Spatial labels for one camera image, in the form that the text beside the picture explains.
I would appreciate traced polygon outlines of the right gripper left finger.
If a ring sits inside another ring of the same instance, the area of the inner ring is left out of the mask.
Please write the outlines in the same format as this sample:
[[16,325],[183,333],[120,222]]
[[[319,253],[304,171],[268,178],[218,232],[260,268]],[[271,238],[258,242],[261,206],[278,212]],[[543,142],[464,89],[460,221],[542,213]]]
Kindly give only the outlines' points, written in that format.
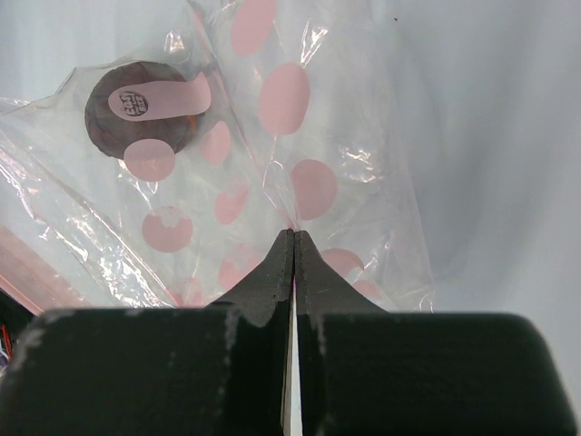
[[201,309],[36,317],[1,381],[4,435],[281,435],[294,233]]

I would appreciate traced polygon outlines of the dark purple fake fruit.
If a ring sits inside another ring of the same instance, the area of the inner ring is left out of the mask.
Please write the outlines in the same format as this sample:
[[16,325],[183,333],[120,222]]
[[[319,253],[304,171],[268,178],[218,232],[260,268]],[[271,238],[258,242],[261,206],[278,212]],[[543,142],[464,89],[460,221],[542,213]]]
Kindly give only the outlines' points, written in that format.
[[179,153],[196,135],[212,94],[204,73],[186,79],[175,67],[138,61],[106,73],[84,108],[91,142],[111,157],[141,140],[167,143]]

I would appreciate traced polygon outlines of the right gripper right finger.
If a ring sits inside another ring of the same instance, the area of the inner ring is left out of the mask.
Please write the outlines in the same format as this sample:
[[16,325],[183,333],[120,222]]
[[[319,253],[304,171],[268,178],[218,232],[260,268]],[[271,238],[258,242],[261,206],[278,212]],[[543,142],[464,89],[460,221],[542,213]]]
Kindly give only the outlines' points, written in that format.
[[307,435],[574,435],[550,350],[509,313],[386,312],[294,243]]

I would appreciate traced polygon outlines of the clear zip top bag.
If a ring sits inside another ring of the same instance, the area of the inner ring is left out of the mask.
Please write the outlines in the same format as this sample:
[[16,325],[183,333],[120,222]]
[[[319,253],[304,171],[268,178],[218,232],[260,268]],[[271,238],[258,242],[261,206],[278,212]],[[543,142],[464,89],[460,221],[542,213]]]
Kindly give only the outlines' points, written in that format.
[[[1,102],[1,288],[31,313],[206,305],[305,231],[385,309],[430,311],[433,282],[402,153],[389,1],[182,1],[139,47],[56,92]],[[210,109],[179,152],[122,159],[84,108],[138,61],[206,76]]]

